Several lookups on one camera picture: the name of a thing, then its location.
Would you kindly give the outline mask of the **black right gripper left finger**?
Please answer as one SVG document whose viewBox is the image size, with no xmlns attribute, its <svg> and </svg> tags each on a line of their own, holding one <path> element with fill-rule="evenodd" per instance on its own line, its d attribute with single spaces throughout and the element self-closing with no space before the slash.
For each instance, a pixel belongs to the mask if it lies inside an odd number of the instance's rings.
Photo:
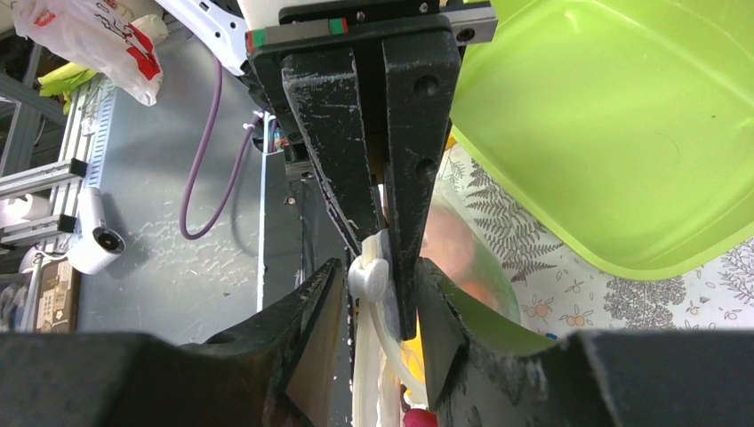
<svg viewBox="0 0 754 427">
<path fill-rule="evenodd" d="M 3 334 L 4 426 L 325 426 L 345 269 L 201 344 L 149 334 Z"/>
</svg>

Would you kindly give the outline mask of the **red toy apple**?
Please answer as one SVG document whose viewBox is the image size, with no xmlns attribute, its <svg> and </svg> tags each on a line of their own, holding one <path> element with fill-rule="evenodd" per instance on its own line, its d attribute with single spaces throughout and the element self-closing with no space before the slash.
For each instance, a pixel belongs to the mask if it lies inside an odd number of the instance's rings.
<svg viewBox="0 0 754 427">
<path fill-rule="evenodd" d="M 403 417 L 405 427 L 438 427 L 437 416 L 426 409 L 411 408 Z"/>
</svg>

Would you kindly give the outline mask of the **green plastic tub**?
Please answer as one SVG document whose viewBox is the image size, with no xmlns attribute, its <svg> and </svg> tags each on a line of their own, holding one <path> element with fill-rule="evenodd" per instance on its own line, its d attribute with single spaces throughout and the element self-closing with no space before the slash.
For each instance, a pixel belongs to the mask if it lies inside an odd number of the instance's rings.
<svg viewBox="0 0 754 427">
<path fill-rule="evenodd" d="M 578 255 L 656 280 L 753 234 L 750 1 L 497 1 L 453 136 Z"/>
</svg>

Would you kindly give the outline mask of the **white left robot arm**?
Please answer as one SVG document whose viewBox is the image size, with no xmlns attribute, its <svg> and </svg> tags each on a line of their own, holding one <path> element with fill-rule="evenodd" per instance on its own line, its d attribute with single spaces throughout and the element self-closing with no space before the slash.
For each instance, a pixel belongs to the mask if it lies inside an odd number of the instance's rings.
<svg viewBox="0 0 754 427">
<path fill-rule="evenodd" d="M 416 264 L 467 46 L 488 1 L 165 1 L 272 112 L 313 167 L 348 248 L 387 230 L 398 331 L 414 337 Z"/>
</svg>

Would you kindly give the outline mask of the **clear zip top bag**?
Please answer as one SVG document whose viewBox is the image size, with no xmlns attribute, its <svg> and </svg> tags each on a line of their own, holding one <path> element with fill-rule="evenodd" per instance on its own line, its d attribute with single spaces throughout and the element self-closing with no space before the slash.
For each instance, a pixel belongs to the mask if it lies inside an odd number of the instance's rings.
<svg viewBox="0 0 754 427">
<path fill-rule="evenodd" d="M 423 261 L 462 292 L 518 325 L 517 296 L 491 245 L 448 179 L 438 179 L 428 203 L 408 285 L 399 285 L 397 233 L 365 238 L 349 265 L 347 286 L 359 305 L 351 390 L 356 426 L 406 426 L 413 410 L 429 407 L 421 337 Z"/>
</svg>

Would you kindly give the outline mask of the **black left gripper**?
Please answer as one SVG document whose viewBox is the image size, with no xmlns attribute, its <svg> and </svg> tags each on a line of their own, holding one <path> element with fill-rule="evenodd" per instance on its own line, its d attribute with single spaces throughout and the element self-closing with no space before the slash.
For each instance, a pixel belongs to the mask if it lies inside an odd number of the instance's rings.
<svg viewBox="0 0 754 427">
<path fill-rule="evenodd" d="M 447 134 L 461 55 L 493 40 L 498 17 L 489 1 L 282 1 L 271 23 L 246 33 L 247 55 L 265 44 L 369 30 L 405 32 L 444 17 L 450 32 L 383 42 L 389 242 L 403 340 L 416 331 L 415 271 Z M 350 47 L 294 49 L 280 63 L 280 112 L 288 136 L 303 143 L 328 213 L 348 249 L 381 228 L 367 151 L 366 79 Z"/>
</svg>

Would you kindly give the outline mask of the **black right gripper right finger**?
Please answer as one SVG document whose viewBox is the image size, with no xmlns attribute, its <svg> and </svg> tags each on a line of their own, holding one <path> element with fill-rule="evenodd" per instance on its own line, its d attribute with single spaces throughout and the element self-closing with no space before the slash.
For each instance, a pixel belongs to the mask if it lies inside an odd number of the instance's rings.
<svg viewBox="0 0 754 427">
<path fill-rule="evenodd" d="M 514 356 L 470 339 L 420 264 L 429 407 L 442 426 L 750 426 L 750 331 L 585 330 Z"/>
</svg>

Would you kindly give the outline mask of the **green toy cucumber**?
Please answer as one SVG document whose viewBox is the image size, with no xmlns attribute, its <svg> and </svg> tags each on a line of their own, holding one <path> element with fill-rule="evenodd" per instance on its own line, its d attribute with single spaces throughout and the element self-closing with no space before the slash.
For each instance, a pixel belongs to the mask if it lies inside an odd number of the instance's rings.
<svg viewBox="0 0 754 427">
<path fill-rule="evenodd" d="M 526 356 L 547 350 L 556 340 L 537 334 L 518 323 L 503 317 L 474 297 L 462 291 L 450 279 L 439 283 L 453 316 L 461 330 L 487 349 L 514 356 Z"/>
</svg>

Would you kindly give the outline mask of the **pink toy peach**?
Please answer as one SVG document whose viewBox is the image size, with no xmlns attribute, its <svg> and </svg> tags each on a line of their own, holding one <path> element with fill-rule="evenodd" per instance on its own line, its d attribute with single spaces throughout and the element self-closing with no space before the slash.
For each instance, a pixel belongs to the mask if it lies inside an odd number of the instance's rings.
<svg viewBox="0 0 754 427">
<path fill-rule="evenodd" d="M 421 257 L 432 260 L 450 279 L 464 278 L 475 257 L 474 236 L 452 207 L 433 202 L 429 208 Z"/>
</svg>

